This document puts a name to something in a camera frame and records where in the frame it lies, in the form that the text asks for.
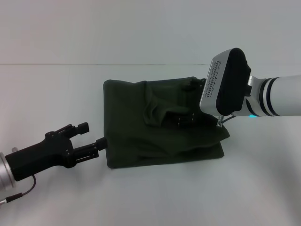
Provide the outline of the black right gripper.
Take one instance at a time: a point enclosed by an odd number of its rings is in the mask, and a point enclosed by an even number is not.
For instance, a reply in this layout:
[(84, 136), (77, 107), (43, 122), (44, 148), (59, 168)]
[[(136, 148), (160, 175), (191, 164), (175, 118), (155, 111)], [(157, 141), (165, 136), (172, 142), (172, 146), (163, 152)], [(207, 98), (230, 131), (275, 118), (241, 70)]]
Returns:
[(171, 114), (169, 119), (178, 128), (190, 128), (195, 125), (195, 118), (201, 118), (204, 113), (200, 109), (200, 100), (206, 79), (184, 78), (182, 80), (182, 92), (194, 92), (193, 94), (193, 113)]

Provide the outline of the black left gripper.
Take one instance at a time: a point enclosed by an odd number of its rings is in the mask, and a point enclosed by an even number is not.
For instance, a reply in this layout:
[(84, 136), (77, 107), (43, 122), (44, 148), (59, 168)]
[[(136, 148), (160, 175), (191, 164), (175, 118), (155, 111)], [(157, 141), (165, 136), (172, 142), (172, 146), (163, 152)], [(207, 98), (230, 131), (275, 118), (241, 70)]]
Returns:
[(99, 157), (107, 148), (107, 139), (73, 149), (70, 138), (89, 132), (89, 124), (67, 125), (57, 131), (45, 134), (45, 139), (35, 145), (6, 155), (15, 181), (21, 181), (53, 166), (72, 168), (76, 164)]

